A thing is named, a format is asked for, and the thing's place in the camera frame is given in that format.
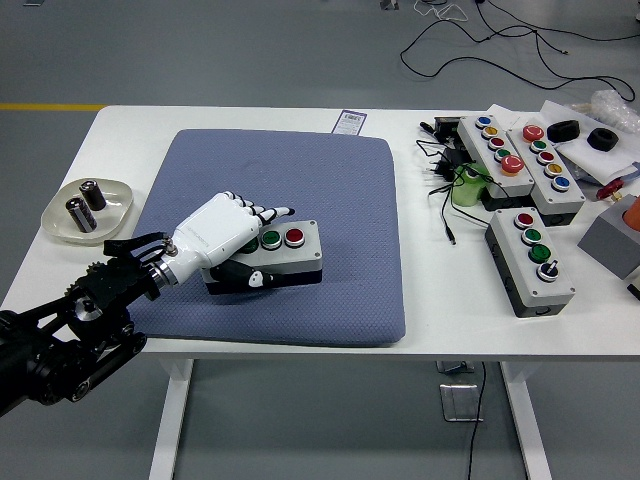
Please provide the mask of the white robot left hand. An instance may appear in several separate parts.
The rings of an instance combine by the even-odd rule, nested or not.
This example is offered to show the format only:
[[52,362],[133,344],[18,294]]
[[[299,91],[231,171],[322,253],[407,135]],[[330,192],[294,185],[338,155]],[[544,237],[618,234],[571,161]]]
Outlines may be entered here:
[[229,191],[214,195],[171,235],[173,249],[161,257],[167,283],[181,285],[197,271],[222,264],[256,238],[261,227],[294,213],[289,207],[257,205]]

